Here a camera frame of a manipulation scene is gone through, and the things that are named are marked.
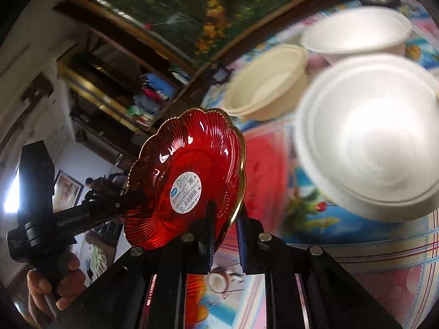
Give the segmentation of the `small red scalloped plate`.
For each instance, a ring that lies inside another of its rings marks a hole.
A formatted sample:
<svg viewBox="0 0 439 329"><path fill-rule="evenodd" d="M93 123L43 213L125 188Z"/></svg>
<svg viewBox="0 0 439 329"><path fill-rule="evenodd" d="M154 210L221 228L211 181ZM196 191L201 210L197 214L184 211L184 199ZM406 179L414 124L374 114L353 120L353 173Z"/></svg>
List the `small red scalloped plate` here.
<svg viewBox="0 0 439 329"><path fill-rule="evenodd" d="M236 220L246 192L246 144L221 109L188 109L166 120L141 148L127 191L145 200L126 211L127 241L145 250L164 246L213 213L214 245L220 247Z"/></svg>

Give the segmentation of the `blue thermos flask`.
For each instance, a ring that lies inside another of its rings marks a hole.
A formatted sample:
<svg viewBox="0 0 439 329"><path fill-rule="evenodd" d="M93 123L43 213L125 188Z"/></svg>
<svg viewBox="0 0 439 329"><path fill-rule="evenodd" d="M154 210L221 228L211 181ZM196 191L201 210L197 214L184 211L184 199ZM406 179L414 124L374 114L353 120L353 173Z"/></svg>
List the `blue thermos flask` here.
<svg viewBox="0 0 439 329"><path fill-rule="evenodd" d="M153 74L146 74L146 81L148 86L150 86L163 100L169 100L175 97L176 89L167 83L161 77Z"/></svg>

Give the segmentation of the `large beige plastic bowl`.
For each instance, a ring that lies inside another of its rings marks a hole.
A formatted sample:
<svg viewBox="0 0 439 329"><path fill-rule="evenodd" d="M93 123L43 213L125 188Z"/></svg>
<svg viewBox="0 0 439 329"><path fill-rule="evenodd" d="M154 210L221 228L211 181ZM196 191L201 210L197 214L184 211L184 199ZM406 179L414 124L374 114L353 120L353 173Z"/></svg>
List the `large beige plastic bowl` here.
<svg viewBox="0 0 439 329"><path fill-rule="evenodd" d="M231 116L267 121L294 110L309 84L308 54L298 45L265 51L234 76L223 97Z"/></svg>

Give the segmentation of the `white foam bowl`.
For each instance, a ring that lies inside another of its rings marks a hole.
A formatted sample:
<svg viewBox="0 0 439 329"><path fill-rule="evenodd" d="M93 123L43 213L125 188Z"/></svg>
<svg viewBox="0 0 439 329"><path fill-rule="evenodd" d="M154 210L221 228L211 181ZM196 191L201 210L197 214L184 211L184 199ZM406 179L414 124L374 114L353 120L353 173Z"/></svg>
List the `white foam bowl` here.
<svg viewBox="0 0 439 329"><path fill-rule="evenodd" d="M404 55L412 24L387 7L357 7L325 17L302 34L301 45L330 64L371 53Z"/></svg>
<svg viewBox="0 0 439 329"><path fill-rule="evenodd" d="M296 109L296 149L334 203L398 223L438 208L438 79L401 56L343 59Z"/></svg>

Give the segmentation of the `seated person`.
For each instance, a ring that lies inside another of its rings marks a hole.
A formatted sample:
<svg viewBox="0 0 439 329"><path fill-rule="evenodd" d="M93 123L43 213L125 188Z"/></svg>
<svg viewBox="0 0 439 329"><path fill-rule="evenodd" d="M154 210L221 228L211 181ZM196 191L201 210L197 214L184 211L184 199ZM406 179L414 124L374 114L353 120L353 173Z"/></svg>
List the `seated person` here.
<svg viewBox="0 0 439 329"><path fill-rule="evenodd" d="M118 197L123 191L123 187L112 180L105 177L99 177L93 179L88 177L85 184L89 188L89 191L84 197L84 201L97 200L99 198L112 198Z"/></svg>

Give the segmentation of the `grey thermos flask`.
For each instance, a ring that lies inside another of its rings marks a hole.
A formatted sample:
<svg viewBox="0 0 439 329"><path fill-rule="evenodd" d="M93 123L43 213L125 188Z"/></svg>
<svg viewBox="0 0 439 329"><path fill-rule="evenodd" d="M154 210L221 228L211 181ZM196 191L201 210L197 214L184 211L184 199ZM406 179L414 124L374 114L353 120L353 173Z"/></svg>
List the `grey thermos flask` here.
<svg viewBox="0 0 439 329"><path fill-rule="evenodd" d="M137 94L133 96L133 101L139 109L147 114L155 114L161 108L161 106L156 101L149 98L145 94Z"/></svg>

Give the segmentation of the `small black jar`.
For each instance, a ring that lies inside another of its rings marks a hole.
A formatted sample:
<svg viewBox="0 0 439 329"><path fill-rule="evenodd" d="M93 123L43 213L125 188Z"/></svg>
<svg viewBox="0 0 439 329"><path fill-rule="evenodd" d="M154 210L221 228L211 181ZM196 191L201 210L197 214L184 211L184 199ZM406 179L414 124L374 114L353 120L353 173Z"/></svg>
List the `small black jar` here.
<svg viewBox="0 0 439 329"><path fill-rule="evenodd" d="M216 84L224 84L228 82L231 76L231 71L228 68L219 67L213 73L213 80Z"/></svg>

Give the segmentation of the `framed wall picture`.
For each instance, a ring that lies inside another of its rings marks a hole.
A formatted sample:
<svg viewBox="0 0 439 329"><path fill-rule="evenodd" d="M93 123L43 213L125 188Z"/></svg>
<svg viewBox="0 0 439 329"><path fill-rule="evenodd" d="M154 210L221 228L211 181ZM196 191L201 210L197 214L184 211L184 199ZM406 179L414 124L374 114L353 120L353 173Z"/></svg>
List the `framed wall picture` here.
<svg viewBox="0 0 439 329"><path fill-rule="evenodd" d="M78 204L83 185L73 177L59 170L54 184L54 195L52 197L54 213L70 209Z"/></svg>

